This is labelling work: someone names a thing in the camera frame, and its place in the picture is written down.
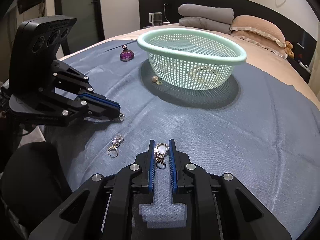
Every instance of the basket rim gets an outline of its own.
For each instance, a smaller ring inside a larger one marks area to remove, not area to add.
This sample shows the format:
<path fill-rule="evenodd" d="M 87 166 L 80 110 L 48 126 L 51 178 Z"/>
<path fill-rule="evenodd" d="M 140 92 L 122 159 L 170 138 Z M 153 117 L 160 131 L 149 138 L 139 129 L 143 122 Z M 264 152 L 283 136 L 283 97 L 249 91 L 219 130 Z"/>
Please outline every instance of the basket rim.
<path fill-rule="evenodd" d="M 162 47 L 151 45 L 148 43 L 148 40 L 156 37 L 159 34 L 165 34 L 165 33 L 166 34 L 170 34 L 170 33 L 191 34 L 192 33 L 204 38 L 217 40 L 222 44 L 234 49 L 239 56 L 220 57 L 220 56 L 203 55 L 203 54 L 197 54 L 192 52 L 184 52 L 184 51 L 179 51 L 174 49 L 162 48 Z M 175 59 L 185 60 L 185 61 L 196 61 L 196 62 L 200 61 L 201 63 L 208 63 L 208 64 L 213 64 L 212 61 L 214 61 L 214 65 L 239 65 L 245 62 L 247 59 L 247 53 L 245 52 L 245 50 L 235 42 L 214 33 L 209 33 L 209 32 L 195 30 L 195 29 L 164 28 L 164 29 L 158 29 L 158 30 L 151 30 L 149 32 L 146 32 L 140 35 L 138 37 L 137 43 L 141 49 L 149 53 L 161 55 L 164 57 L 172 57 Z"/>

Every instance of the mint green plastic basket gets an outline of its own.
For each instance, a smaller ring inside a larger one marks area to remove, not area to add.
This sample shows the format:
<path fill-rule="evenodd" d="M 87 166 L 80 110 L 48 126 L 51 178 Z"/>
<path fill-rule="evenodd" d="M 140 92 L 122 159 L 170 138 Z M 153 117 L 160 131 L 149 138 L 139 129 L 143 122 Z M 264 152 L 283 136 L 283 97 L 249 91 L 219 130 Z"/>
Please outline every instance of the mint green plastic basket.
<path fill-rule="evenodd" d="M 222 85 L 247 53 L 219 35 L 185 28 L 142 34 L 138 46 L 148 52 L 154 72 L 178 87 L 207 90 Z"/>

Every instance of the perfume bottle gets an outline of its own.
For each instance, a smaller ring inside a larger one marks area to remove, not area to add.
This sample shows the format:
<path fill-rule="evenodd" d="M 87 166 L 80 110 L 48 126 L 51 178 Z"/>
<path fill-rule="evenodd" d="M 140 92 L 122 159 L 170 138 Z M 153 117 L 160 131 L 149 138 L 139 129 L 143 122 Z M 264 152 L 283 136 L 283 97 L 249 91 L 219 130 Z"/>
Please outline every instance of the perfume bottle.
<path fill-rule="evenodd" d="M 124 44 L 122 46 L 123 51 L 120 53 L 120 60 L 121 61 L 129 61 L 134 58 L 134 53 L 131 50 L 128 50 L 128 46 Z"/>

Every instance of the pearl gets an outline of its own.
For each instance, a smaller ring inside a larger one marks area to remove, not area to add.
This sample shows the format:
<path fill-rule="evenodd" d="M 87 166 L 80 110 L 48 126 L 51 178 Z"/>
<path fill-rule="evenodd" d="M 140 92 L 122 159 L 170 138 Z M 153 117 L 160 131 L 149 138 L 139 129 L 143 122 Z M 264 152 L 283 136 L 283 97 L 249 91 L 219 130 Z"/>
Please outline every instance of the pearl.
<path fill-rule="evenodd" d="M 157 82 L 158 80 L 159 80 L 159 78 L 157 76 L 152 77 L 152 82 Z"/>

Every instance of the pillow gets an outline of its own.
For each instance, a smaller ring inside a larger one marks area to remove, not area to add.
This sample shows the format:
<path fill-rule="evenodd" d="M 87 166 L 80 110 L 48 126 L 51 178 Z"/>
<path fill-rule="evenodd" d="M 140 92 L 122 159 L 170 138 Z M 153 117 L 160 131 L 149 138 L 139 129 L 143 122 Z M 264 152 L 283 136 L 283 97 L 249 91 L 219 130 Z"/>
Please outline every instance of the pillow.
<path fill-rule="evenodd" d="M 184 17 L 201 17 L 226 24 L 231 24 L 234 18 L 231 8 L 215 8 L 197 4 L 182 4 L 178 12 Z"/>
<path fill-rule="evenodd" d="M 273 23 L 255 16 L 240 15 L 236 17 L 232 22 L 230 30 L 257 33 L 285 48 L 285 40 L 281 30 Z"/>
<path fill-rule="evenodd" d="M 240 39 L 263 47 L 267 50 L 270 50 L 274 54 L 287 59 L 287 53 L 285 52 L 284 48 L 279 47 L 275 41 L 271 41 L 265 37 L 260 36 L 259 34 L 248 31 L 233 31 L 232 36 L 237 36 Z"/>
<path fill-rule="evenodd" d="M 194 27 L 209 31 L 216 31 L 225 34 L 230 34 L 230 25 L 208 20 L 201 17 L 184 17 L 179 20 L 179 25 L 184 27 Z"/>

